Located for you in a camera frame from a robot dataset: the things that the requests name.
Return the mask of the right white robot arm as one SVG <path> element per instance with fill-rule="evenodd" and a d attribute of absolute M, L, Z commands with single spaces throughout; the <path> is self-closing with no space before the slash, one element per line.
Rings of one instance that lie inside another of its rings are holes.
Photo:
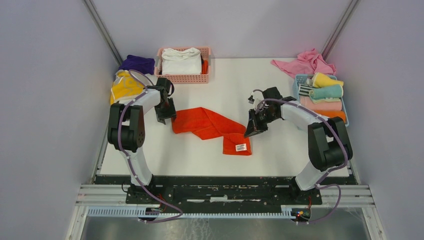
<path fill-rule="evenodd" d="M 256 98 L 254 89 L 248 97 L 253 106 L 248 111 L 244 137 L 252 137 L 268 130 L 268 124 L 289 121 L 307 133 L 309 161 L 292 178 L 289 199 L 302 204 L 309 198 L 309 190 L 318 188 L 332 172 L 344 168 L 353 157 L 346 125 L 341 117 L 327 117 L 312 111 L 292 96 L 283 97 L 276 87 L 261 90 L 263 99 Z"/>

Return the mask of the pink perforated basket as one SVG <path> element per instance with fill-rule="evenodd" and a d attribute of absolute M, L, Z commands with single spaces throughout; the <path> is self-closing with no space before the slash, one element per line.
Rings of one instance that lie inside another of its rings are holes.
<path fill-rule="evenodd" d="M 201 60 L 208 61 L 207 74 L 162 74 L 162 51 L 166 48 L 172 48 L 179 51 L 187 50 L 189 48 L 196 48 L 201 51 Z M 207 84 L 211 73 L 211 48 L 207 46 L 195 47 L 162 47 L 156 54 L 156 63 L 154 66 L 154 75 L 157 78 L 167 78 L 174 84 Z"/>

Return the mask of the yellow green teal towel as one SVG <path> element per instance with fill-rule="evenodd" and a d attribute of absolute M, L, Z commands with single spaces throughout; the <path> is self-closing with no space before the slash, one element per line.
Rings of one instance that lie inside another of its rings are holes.
<path fill-rule="evenodd" d="M 314 104 L 321 102 L 340 102 L 343 95 L 343 87 L 338 84 L 313 88 L 309 91 L 309 98 Z"/>

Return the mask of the orange red towel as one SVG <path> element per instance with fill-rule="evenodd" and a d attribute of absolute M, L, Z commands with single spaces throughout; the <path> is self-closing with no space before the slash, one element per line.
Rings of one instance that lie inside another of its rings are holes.
<path fill-rule="evenodd" d="M 246 127 L 204 107 L 179 110 L 172 121 L 175 134 L 192 133 L 201 140 L 222 138 L 222 153 L 230 156 L 251 156 Z"/>

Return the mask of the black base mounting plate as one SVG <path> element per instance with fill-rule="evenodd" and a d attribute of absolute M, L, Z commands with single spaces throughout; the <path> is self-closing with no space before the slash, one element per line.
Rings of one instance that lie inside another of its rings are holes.
<path fill-rule="evenodd" d="M 132 186 L 128 176 L 97 176 L 96 185 L 118 185 L 126 204 L 153 204 L 166 214 L 277 213 L 282 205 L 322 205 L 318 189 L 292 193 L 292 177 L 161 176 L 147 189 Z"/>

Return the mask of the orange cloth in pink basket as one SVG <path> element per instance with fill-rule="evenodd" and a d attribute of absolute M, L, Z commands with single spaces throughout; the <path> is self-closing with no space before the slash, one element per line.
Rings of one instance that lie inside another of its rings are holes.
<path fill-rule="evenodd" d="M 206 75 L 208 73 L 209 62 L 207 60 L 201 60 L 201 74 Z"/>

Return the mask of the purple cloth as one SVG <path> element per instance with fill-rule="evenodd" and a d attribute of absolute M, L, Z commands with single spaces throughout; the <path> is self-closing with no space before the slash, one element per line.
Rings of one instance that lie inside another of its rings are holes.
<path fill-rule="evenodd" d="M 153 75 L 155 71 L 155 60 L 153 58 L 145 58 L 129 54 L 119 66 L 118 70 L 136 70 L 145 75 Z"/>

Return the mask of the aluminium corner rail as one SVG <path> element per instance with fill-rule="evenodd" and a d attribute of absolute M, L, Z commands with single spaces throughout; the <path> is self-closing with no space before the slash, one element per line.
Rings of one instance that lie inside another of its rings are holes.
<path fill-rule="evenodd" d="M 333 31 L 329 35 L 321 51 L 321 55 L 324 60 L 327 60 L 329 58 L 343 30 L 345 29 L 351 17 L 354 15 L 355 10 L 357 9 L 360 3 L 361 0 L 350 0 L 348 2 L 346 8 L 343 10 L 339 20 L 337 21 Z"/>
<path fill-rule="evenodd" d="M 82 2 L 84 3 L 89 15 L 91 16 L 94 24 L 96 25 L 97 29 L 100 32 L 100 35 L 102 36 L 104 42 L 106 43 L 106 45 L 108 46 L 111 54 L 113 55 L 113 58 L 115 59 L 115 61 L 117 62 L 118 65 L 121 65 L 123 62 L 123 58 L 121 56 L 121 54 L 119 53 L 118 48 L 116 47 L 113 38 L 111 36 L 111 34 L 109 33 L 107 26 L 105 25 L 105 23 L 103 22 L 103 20 L 101 19 L 100 14 L 98 13 L 98 10 L 95 6 L 95 3 L 93 0 L 82 0 Z"/>

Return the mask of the rolled striped towel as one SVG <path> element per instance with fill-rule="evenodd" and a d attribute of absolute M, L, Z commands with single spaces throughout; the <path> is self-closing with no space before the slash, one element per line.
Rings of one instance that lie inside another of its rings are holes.
<path fill-rule="evenodd" d="M 313 87 L 311 87 L 307 84 L 299 84 L 297 93 L 298 93 L 299 96 L 309 97 L 310 91 L 313 90 L 313 89 L 314 89 Z"/>

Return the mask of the aluminium corner rail left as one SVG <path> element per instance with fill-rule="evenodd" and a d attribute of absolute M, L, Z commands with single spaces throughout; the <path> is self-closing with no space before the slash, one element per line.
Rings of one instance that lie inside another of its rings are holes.
<path fill-rule="evenodd" d="M 119 53 L 118 48 L 116 47 L 113 38 L 111 36 L 111 34 L 109 33 L 107 26 L 105 25 L 105 23 L 103 22 L 103 20 L 101 19 L 100 14 L 98 13 L 98 10 L 95 6 L 95 3 L 93 0 L 82 0 L 82 2 L 84 3 L 89 15 L 91 16 L 94 24 L 96 25 L 97 29 L 100 32 L 100 35 L 102 36 L 104 42 L 106 43 L 106 45 L 108 46 L 111 54 L 113 55 L 113 58 L 115 59 L 115 61 L 117 62 L 118 65 L 121 65 L 123 62 L 123 58 L 121 56 L 121 54 Z"/>

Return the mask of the rolled pink towel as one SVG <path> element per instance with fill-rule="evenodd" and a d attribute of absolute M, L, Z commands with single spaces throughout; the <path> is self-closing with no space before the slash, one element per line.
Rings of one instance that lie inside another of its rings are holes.
<path fill-rule="evenodd" d="M 341 111 L 342 110 L 342 101 L 333 101 L 333 102 L 319 102 L 313 103 L 308 96 L 300 96 L 299 102 L 302 106 L 312 110 L 312 111 Z"/>

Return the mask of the rolled yellow towel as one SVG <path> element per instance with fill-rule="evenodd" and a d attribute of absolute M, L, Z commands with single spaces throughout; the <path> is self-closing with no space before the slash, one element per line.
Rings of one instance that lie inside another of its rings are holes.
<path fill-rule="evenodd" d="M 344 86 L 344 82 L 336 79 L 330 78 L 328 75 L 317 72 L 312 77 L 312 86 L 314 88 L 324 88 L 334 85 Z"/>

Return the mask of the aluminium corner rail right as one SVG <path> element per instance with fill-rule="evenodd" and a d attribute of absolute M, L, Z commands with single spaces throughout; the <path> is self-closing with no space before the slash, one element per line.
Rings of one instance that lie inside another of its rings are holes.
<path fill-rule="evenodd" d="M 345 29 L 351 17 L 354 15 L 355 10 L 357 9 L 360 3 L 361 0 L 350 0 L 348 2 L 346 8 L 343 10 L 339 20 L 337 21 L 333 31 L 329 35 L 321 51 L 321 55 L 324 60 L 327 60 L 329 58 L 343 30 Z"/>

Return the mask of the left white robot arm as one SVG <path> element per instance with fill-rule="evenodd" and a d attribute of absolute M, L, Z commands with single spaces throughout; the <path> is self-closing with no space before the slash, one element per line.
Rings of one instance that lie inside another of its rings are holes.
<path fill-rule="evenodd" d="M 147 204 L 154 202 L 158 191 L 150 183 L 153 173 L 150 171 L 143 151 L 146 140 L 145 114 L 155 111 L 159 123 L 167 119 L 175 120 L 177 111 L 171 95 L 173 83 L 165 77 L 157 79 L 155 85 L 149 85 L 139 96 L 128 103 L 114 103 L 109 109 L 107 140 L 123 156 L 131 176 L 131 183 L 140 186 L 138 197 Z"/>

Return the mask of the blue perforated basket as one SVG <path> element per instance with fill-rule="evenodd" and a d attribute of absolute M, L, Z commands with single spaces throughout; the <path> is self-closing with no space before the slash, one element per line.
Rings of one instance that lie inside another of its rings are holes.
<path fill-rule="evenodd" d="M 294 83 L 293 83 L 293 93 L 294 93 L 294 97 L 296 99 L 298 99 L 300 101 L 300 96 L 298 94 L 298 86 L 299 84 L 306 84 L 309 85 L 311 87 L 313 87 L 312 85 L 312 78 L 313 78 L 314 74 L 297 74 L 294 77 Z M 337 77 L 335 77 L 334 75 L 327 75 L 332 79 L 337 80 Z M 346 106 L 343 100 L 343 97 L 341 98 L 341 102 L 342 102 L 342 109 L 341 111 L 345 112 L 346 118 L 347 118 L 347 123 L 345 124 L 346 126 L 349 126 L 349 118 L 348 118 L 348 114 L 347 114 L 347 110 L 346 110 Z"/>

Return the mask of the rolled orange towel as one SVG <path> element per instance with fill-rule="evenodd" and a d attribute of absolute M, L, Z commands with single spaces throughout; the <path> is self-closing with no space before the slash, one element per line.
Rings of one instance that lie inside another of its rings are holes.
<path fill-rule="evenodd" d="M 328 118 L 335 118 L 335 117 L 339 117 L 343 120 L 343 122 L 346 124 L 347 123 L 347 117 L 344 111 L 342 110 L 317 110 L 316 111 L 317 114 L 320 114 L 322 116 L 326 116 Z"/>

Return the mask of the white folded cloth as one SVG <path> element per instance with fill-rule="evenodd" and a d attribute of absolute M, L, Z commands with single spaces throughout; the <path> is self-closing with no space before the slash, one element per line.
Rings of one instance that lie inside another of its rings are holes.
<path fill-rule="evenodd" d="M 201 51 L 191 47 L 186 50 L 165 48 L 161 54 L 163 75 L 200 75 L 202 73 Z"/>

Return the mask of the pink crumpled towel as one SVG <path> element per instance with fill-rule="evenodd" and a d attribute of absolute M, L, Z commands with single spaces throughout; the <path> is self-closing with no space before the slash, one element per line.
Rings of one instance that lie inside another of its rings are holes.
<path fill-rule="evenodd" d="M 335 65 L 327 63 L 315 48 L 299 53 L 296 59 L 290 62 L 273 59 L 270 63 L 292 78 L 298 74 L 335 75 L 337 72 Z"/>

